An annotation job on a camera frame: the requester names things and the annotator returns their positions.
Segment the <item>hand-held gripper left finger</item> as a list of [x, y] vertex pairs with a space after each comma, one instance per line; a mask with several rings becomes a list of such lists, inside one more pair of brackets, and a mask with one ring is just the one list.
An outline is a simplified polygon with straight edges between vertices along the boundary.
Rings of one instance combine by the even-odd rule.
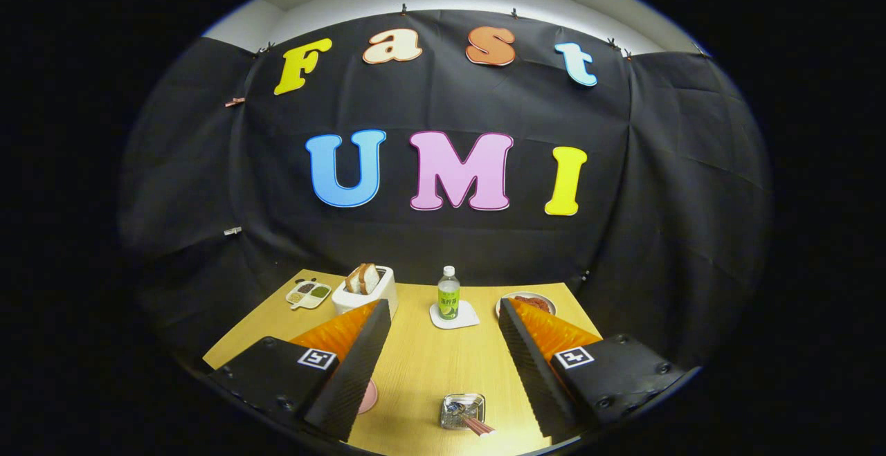
[[390, 331], [379, 299], [292, 340], [263, 337], [209, 374], [213, 389], [287, 432], [347, 441]]

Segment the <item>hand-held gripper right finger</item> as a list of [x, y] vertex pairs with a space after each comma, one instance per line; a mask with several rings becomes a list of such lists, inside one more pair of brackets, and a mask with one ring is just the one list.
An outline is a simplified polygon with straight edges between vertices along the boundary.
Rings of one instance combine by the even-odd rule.
[[554, 443], [644, 414], [693, 376], [629, 334], [603, 339], [513, 298], [499, 302], [498, 325]]

